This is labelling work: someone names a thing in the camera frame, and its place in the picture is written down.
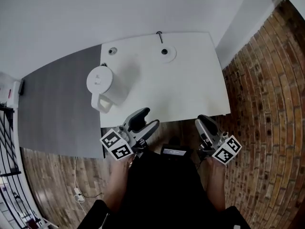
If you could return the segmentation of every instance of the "person's arm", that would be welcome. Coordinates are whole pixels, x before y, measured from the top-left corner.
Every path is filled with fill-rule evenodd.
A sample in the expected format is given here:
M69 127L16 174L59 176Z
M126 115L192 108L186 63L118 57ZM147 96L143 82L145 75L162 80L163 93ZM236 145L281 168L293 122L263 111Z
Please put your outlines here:
M103 201L111 212L118 212L127 186L128 169L133 156L112 163L111 175L105 189Z
M128 168L133 156L111 163L111 174L106 186L103 200L97 200L82 220L78 229L99 229L107 215L116 213L124 198L127 186Z
M224 169L225 166L212 157L207 158L210 166L206 194L217 211L225 210Z

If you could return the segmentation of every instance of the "person's hand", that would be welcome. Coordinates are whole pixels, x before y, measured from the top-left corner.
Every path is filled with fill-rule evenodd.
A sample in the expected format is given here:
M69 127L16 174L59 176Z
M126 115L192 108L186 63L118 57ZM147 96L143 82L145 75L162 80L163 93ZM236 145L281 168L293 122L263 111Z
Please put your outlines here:
M112 212L117 212L124 198L127 186L129 164L134 156L111 163L110 179L105 189L103 200Z
M225 169L225 165L220 163L219 161L217 161L213 157L206 158L206 161L209 164L210 170L214 170L214 169L224 170Z

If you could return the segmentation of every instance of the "white wall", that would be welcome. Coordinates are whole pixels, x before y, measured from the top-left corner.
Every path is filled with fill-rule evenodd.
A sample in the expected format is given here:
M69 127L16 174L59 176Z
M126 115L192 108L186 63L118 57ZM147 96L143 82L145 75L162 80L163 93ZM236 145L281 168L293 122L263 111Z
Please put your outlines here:
M216 47L222 68L249 42L281 0L244 0Z
M218 44L243 0L0 0L0 71L19 79L70 53L157 31Z

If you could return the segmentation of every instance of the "person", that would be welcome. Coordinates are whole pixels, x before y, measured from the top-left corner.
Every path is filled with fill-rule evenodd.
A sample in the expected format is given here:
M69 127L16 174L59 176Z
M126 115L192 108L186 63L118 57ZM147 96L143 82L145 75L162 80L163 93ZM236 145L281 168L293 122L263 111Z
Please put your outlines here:
M235 207L225 209L225 166L212 157L206 192L189 158L152 151L114 161L103 200L95 201L78 229L249 228Z

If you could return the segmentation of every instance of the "table top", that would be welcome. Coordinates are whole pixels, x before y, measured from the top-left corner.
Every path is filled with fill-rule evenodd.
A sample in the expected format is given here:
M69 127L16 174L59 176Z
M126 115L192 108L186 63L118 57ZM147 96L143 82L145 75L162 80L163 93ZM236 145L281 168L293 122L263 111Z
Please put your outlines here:
M129 91L120 106L100 113L101 127L121 125L134 111L149 107L147 122L194 119L230 113L222 70L208 33L147 35L104 43L101 63ZM116 54L109 54L115 47Z

